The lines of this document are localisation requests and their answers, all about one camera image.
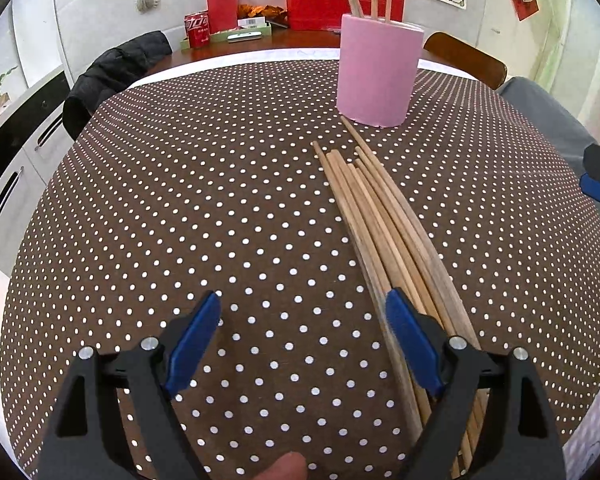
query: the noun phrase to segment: cabinet handle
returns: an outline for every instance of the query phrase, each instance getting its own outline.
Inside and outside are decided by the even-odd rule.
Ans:
[[[22,176],[23,171],[24,171],[24,166],[21,166],[20,171],[18,173],[14,173],[15,178],[13,178],[13,177],[10,178],[10,182],[7,184],[7,187],[2,190],[2,193],[0,194],[0,214],[2,213],[2,210],[4,209],[4,206],[7,205],[7,200],[11,196],[11,193],[13,193],[13,190],[15,189],[16,184],[20,180],[20,177]]]
[[[33,151],[36,152],[37,150],[42,148],[42,146],[45,145],[45,143],[51,138],[51,135],[53,135],[54,131],[56,131],[61,124],[62,115],[60,115],[55,121],[53,121],[45,130],[45,132],[38,137],[38,143],[36,144],[36,147],[33,148]]]

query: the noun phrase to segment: drawer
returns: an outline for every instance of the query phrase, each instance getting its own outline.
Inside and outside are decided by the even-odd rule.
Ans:
[[[24,101],[0,126],[0,178],[29,138],[69,94],[64,72]]]
[[[45,190],[45,183],[20,151],[0,178],[0,270],[11,275],[20,243]]]
[[[62,126],[62,105],[29,137],[24,151],[42,180],[48,184],[74,140]]]

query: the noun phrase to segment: wooden chair back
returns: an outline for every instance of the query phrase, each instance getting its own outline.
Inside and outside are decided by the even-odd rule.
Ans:
[[[501,86],[507,77],[507,66],[503,62],[444,32],[432,34],[424,49],[464,70],[494,90]]]

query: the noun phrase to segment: black jacket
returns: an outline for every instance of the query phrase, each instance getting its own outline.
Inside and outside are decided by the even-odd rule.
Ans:
[[[72,139],[78,139],[104,101],[129,88],[170,54],[169,41],[158,30],[107,50],[96,59],[75,82],[62,108],[62,124]]]

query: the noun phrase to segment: table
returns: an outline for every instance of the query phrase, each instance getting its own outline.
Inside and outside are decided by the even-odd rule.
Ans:
[[[27,471],[72,356],[138,344],[208,288],[222,325],[174,408],[213,478],[252,476],[291,449],[320,478],[398,471],[408,449],[390,362],[310,147],[354,156],[334,108],[337,61],[305,51],[150,76],[162,80],[103,104],[63,161],[2,330],[5,416]],[[403,126],[358,129],[430,233],[483,348],[524,344],[563,441],[586,449],[574,432],[600,388],[600,218],[573,172],[494,92],[448,73],[418,73]]]
[[[179,50],[165,57],[156,64],[147,75],[163,72],[176,66],[189,64],[203,59],[240,54],[243,52],[256,52],[259,50],[272,50],[279,48],[339,48],[340,35],[327,30],[291,30],[273,27],[271,36],[253,41],[239,41],[238,43],[211,43],[202,48]],[[422,49],[422,59],[453,66],[442,58]]]

